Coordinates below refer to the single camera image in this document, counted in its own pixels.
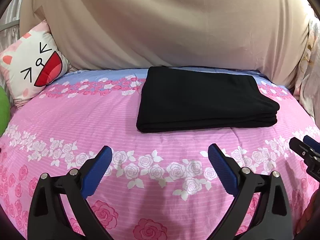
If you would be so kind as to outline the beige duvet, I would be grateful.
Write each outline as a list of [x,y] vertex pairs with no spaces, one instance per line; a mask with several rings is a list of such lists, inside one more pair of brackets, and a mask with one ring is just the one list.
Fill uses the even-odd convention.
[[75,69],[202,66],[293,83],[307,0],[23,0],[20,32],[47,21]]

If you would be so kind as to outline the black pants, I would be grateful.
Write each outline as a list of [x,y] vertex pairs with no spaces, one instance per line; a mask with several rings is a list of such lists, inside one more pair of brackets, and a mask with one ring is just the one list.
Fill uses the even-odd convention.
[[136,127],[143,133],[270,127],[279,109],[250,75],[151,67]]

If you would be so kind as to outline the white cat face pillow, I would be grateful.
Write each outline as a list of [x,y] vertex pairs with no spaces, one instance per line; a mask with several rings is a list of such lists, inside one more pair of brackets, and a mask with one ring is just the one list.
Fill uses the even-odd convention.
[[45,20],[1,52],[1,74],[18,108],[70,69]]

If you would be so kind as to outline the pale pink blanket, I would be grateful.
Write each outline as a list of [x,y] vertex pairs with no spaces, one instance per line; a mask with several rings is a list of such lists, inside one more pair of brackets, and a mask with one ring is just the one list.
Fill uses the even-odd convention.
[[309,22],[309,36],[297,67],[294,97],[319,126],[319,19]]

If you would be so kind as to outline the pink rose bed sheet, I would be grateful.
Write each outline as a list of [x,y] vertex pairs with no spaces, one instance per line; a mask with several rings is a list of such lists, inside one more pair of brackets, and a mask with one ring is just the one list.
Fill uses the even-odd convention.
[[233,200],[208,160],[213,143],[255,173],[278,171],[300,219],[318,183],[289,140],[318,140],[319,129],[287,89],[255,76],[280,105],[272,127],[143,134],[136,118],[146,75],[67,74],[13,115],[1,137],[1,207],[22,236],[40,175],[64,175],[105,145],[113,160],[88,203],[115,239],[206,239]]

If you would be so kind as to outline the green round cushion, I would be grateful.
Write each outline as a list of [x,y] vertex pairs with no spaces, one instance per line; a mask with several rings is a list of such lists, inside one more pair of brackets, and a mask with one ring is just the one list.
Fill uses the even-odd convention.
[[6,92],[0,87],[0,136],[5,132],[10,121],[11,107]]

